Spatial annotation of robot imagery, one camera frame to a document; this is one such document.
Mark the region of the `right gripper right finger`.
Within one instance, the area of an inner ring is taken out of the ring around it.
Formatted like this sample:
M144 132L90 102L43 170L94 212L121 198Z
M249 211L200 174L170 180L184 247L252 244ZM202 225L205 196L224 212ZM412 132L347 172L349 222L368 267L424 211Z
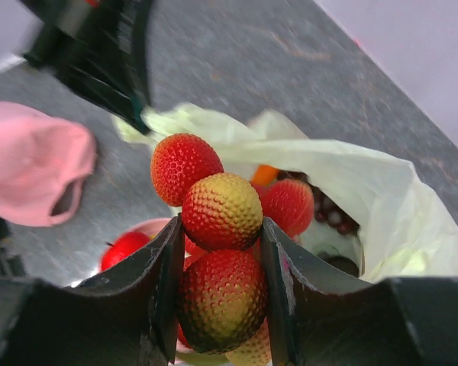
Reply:
M275 365L458 365L458 277L370 284L263 221Z

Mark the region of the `red fake apple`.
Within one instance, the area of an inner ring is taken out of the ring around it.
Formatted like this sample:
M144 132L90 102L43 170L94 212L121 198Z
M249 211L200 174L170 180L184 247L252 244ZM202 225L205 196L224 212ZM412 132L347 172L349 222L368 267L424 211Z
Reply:
M100 271L113 267L145 246L150 240L148 235L137 231L131 231L118 237L114 243L108 244L108 249L100 261Z

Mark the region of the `red strawberry bunch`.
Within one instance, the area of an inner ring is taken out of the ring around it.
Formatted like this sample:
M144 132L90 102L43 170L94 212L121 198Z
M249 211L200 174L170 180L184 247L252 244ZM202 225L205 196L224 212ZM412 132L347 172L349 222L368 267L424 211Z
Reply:
M269 285L256 257L265 218L296 237L314 215L310 186L285 178L257 188L226 172L202 138L163 138L150 163L160 198L181 210L187 242L200 249L184 264L176 292L179 340L198 354L223 355L235 365L271 359Z

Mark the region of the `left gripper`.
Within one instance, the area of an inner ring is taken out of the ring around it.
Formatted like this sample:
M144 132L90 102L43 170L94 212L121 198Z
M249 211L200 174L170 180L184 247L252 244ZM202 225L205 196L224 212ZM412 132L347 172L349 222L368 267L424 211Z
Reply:
M25 48L75 95L116 114L141 134L150 106L147 33L151 1L23 1L41 22Z

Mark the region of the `translucent green plastic bag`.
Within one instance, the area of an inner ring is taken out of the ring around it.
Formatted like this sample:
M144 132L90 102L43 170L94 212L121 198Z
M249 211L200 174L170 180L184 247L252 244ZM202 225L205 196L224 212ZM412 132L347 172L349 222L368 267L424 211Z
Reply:
M265 110L248 124L221 112L182 103L146 109L142 134L119 117L122 140L155 147L174 133L209 143L225 168L250 177L258 165L305 173L310 182L360 225L353 249L360 277L458 276L458 226L412 162L337 140L313 140L286 116Z

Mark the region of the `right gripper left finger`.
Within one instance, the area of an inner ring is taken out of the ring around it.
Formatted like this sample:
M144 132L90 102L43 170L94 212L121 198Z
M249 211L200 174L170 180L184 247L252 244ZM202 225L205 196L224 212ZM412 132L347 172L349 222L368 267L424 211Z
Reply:
M0 240L7 233L0 219ZM174 217L151 244L76 287L29 278L0 249L0 365L173 362L183 236Z

